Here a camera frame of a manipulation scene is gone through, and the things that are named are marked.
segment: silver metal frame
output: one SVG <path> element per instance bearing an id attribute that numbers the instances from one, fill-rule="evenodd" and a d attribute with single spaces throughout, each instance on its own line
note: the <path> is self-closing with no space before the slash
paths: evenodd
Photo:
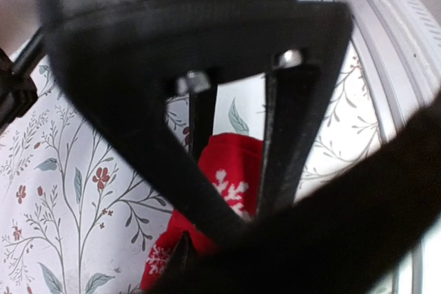
<path id="1" fill-rule="evenodd" d="M 375 1 L 344 1 L 353 10 L 356 23 L 352 41 L 365 69 L 382 141 L 387 142 L 416 108 L 431 100 L 432 89 L 415 76 L 418 74 L 413 71 L 415 66 L 403 63 L 403 55 L 396 47 L 400 41 L 391 39 L 387 23 L 372 8 Z M 402 261 L 393 277 L 394 294 L 422 293 L 422 256 L 420 244 Z"/>
<path id="2" fill-rule="evenodd" d="M 393 41 L 401 61 L 407 67 L 409 80 L 419 104 L 430 103 L 440 84 L 441 62 L 437 59 L 439 57 L 437 51 L 440 48 L 432 50 L 431 41 L 424 38 L 424 29 L 422 31 L 414 29 L 415 23 L 410 21 L 409 13 L 404 12 L 402 9 L 404 4 L 399 0 L 367 1 L 379 20 L 382 21 L 385 29 L 389 31 L 389 38 Z M 421 11 L 424 10 L 422 3 L 418 7 Z"/>

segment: red fabric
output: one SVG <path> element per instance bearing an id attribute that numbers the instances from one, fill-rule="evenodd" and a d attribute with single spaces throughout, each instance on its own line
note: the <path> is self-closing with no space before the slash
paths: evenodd
<path id="1" fill-rule="evenodd" d="M 210 179 L 228 205 L 243 218 L 250 218 L 256 210 L 263 143 L 238 134 L 212 136 L 199 160 L 199 167 Z M 156 241 L 145 265 L 141 289 L 147 290 L 161 276 L 182 233 L 188 231 L 195 249 L 207 254 L 214 243 L 176 210 L 167 231 Z"/>

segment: white snowflake pattern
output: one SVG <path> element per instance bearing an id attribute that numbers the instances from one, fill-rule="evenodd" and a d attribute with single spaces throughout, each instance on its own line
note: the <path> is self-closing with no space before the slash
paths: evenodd
<path id="1" fill-rule="evenodd" d="M 225 180 L 227 177 L 227 172 L 224 169 L 220 169 L 216 172 L 216 179 L 218 182 L 214 182 L 213 185 L 216 188 L 217 192 L 225 199 L 225 201 L 229 202 L 230 207 L 245 220 L 250 219 L 248 212 L 243 211 L 243 203 L 241 200 L 243 199 L 243 194 L 248 190 L 248 184 L 246 182 L 240 182 L 236 187 L 234 184 L 230 184 L 228 180 Z"/>
<path id="2" fill-rule="evenodd" d="M 172 252 L 170 249 L 154 245 L 148 260 L 148 264 L 150 265 L 149 275 L 162 274 L 171 254 Z"/>

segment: black bracket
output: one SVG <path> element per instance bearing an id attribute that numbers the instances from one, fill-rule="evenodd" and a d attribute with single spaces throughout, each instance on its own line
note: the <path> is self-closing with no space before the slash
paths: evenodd
<path id="1" fill-rule="evenodd" d="M 30 74 L 42 58 L 41 31 L 30 39 L 14 63 L 0 49 L 0 134 L 37 101 L 37 87 Z"/>
<path id="2" fill-rule="evenodd" d="M 292 203 L 351 37 L 347 5 L 41 0 L 40 16 L 45 50 L 66 95 L 153 188 L 218 244 L 235 240 L 247 225 L 165 124 L 166 100 L 266 72 L 271 93 L 259 215 Z M 296 67 L 278 61 L 287 50 L 302 54 Z M 199 112 L 212 116 L 215 98 L 192 96 L 192 123 L 201 120 Z M 196 157 L 201 147 L 192 146 Z"/>

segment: screw head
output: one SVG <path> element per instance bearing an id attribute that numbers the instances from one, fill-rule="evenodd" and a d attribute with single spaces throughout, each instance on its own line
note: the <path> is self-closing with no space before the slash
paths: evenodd
<path id="1" fill-rule="evenodd" d="M 278 57 L 278 68 L 291 68 L 301 65 L 303 62 L 302 53 L 299 50 L 287 50 Z"/>
<path id="2" fill-rule="evenodd" d="M 191 70 L 185 77 L 176 80 L 176 93 L 200 93 L 211 87 L 209 77 L 205 72 Z"/>

